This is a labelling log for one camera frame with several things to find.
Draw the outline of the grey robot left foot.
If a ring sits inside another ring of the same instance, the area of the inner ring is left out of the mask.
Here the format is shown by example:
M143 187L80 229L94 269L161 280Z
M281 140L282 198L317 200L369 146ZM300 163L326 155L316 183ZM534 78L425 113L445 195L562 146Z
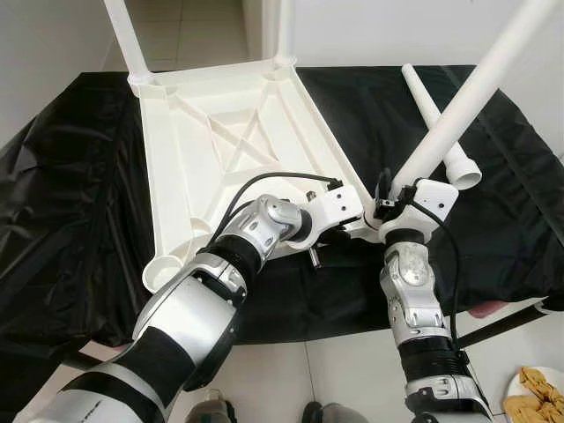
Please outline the grey robot left foot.
M220 390L209 390L205 400L190 408L184 423L238 423L238 419L234 404Z

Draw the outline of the pink cloth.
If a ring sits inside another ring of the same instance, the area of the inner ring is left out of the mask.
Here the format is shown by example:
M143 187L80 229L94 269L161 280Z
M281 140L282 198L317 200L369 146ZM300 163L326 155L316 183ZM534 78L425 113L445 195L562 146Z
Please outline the pink cloth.
M485 319L490 317L490 315L497 313L497 311L503 310L508 305L508 302L501 300L490 300L479 303L474 307L471 307L467 311L468 315L476 319Z

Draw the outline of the black tablecloth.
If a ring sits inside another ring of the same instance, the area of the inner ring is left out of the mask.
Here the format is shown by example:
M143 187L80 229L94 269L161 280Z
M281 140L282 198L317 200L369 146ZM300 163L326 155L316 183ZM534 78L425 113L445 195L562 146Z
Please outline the black tablecloth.
M564 169L505 93L460 144L483 181L448 217L459 249L432 247L441 278L459 267L460 310L561 293ZM80 74L0 149L0 419L31 402L62 355L130 342L154 255L140 108L121 72ZM249 289L239 344L317 341L388 327L382 247L288 256Z

